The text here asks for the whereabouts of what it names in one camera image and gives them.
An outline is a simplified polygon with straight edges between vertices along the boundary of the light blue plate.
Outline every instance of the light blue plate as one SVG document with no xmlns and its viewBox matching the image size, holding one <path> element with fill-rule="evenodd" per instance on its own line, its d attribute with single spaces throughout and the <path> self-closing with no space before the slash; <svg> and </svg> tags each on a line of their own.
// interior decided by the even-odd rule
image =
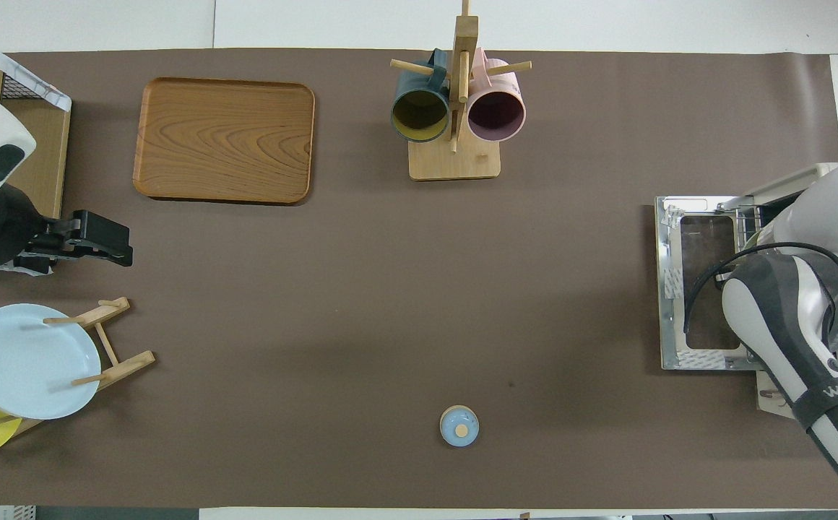
<svg viewBox="0 0 838 520">
<path fill-rule="evenodd" d="M 72 386 L 101 373 L 98 349 L 76 323 L 45 325 L 66 317 L 42 305 L 0 308 L 0 410 L 15 417 L 56 419 L 88 404 L 98 382 Z"/>
<path fill-rule="evenodd" d="M 480 423 L 474 412 L 461 404 L 452 406 L 441 415 L 441 437 L 456 448 L 469 446 L 480 433 Z"/>
</svg>

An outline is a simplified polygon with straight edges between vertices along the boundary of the mug handle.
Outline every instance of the mug handle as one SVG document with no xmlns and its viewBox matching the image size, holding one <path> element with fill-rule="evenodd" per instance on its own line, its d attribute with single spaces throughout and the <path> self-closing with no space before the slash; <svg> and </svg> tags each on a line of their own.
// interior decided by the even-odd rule
<svg viewBox="0 0 838 520">
<path fill-rule="evenodd" d="M 471 70 L 474 72 L 475 82 L 482 82 L 485 88 L 493 86 L 489 74 L 486 74 L 486 53 L 483 47 L 474 50 L 474 66 L 471 66 Z"/>
<path fill-rule="evenodd" d="M 448 73 L 448 69 L 445 69 L 445 66 L 442 65 L 444 63 L 448 63 L 448 55 L 445 54 L 445 51 L 441 49 L 433 50 L 432 56 L 429 56 L 428 59 L 428 65 L 433 70 L 432 75 L 428 77 L 428 88 L 438 91 L 444 85 L 445 75 Z"/>
</svg>

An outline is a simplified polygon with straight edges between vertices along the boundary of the black cable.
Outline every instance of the black cable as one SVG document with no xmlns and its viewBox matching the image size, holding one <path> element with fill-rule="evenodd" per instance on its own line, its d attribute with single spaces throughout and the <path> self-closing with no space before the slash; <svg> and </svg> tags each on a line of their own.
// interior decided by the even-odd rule
<svg viewBox="0 0 838 520">
<path fill-rule="evenodd" d="M 767 243 L 762 244 L 762 246 L 753 246 L 749 249 L 745 249 L 740 251 L 740 253 L 734 253 L 730 258 L 724 260 L 723 262 L 714 264 L 714 266 L 710 266 L 708 269 L 705 270 L 704 273 L 699 275 L 696 279 L 696 283 L 692 286 L 692 290 L 686 296 L 686 321 L 683 322 L 683 332 L 689 332 L 689 319 L 692 317 L 692 305 L 696 302 L 696 298 L 699 296 L 699 293 L 702 292 L 702 288 L 705 287 L 705 283 L 710 277 L 713 277 L 717 271 L 724 269 L 727 264 L 733 262 L 738 258 L 742 258 L 747 256 L 747 254 L 758 253 L 759 251 L 763 251 L 764 249 L 775 249 L 776 247 L 798 247 L 799 249 L 808 249 L 810 251 L 816 251 L 816 253 L 823 254 L 823 256 L 828 257 L 833 261 L 833 263 L 837 264 L 838 266 L 838 256 L 836 256 L 833 251 L 820 247 L 820 246 L 813 246 L 813 244 L 809 243 L 799 243 L 798 241 L 777 241 L 776 243 Z M 836 304 L 833 303 L 833 299 L 829 299 L 829 304 L 831 304 L 833 312 L 836 312 Z"/>
</svg>

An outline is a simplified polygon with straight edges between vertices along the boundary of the brown table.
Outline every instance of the brown table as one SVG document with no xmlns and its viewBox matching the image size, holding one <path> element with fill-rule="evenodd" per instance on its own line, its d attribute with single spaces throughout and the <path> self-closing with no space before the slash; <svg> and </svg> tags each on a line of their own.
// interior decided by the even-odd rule
<svg viewBox="0 0 838 520">
<path fill-rule="evenodd" d="M 131 269 L 0 273 L 0 306 L 128 296 L 121 356 L 158 364 L 0 450 L 0 503 L 838 507 L 753 374 L 660 369 L 653 197 L 739 194 L 838 160 L 826 56 L 532 59 L 492 181 L 416 183 L 389 128 L 412 51 L 32 53 L 74 100 L 66 211 L 131 227 Z M 157 76 L 303 82 L 297 207 L 154 201 L 131 184 Z M 482 433 L 440 440 L 467 404 Z"/>
</svg>

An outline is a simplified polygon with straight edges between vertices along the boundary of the teal mug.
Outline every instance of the teal mug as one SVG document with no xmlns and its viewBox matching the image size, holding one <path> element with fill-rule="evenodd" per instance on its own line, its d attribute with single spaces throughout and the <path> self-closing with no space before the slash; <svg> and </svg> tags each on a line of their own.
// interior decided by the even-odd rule
<svg viewBox="0 0 838 520">
<path fill-rule="evenodd" d="M 445 80 L 448 55 L 441 49 L 432 52 L 428 62 L 431 75 L 405 70 L 399 73 L 390 123 L 403 138 L 412 142 L 428 142 L 448 128 L 449 87 Z"/>
</svg>

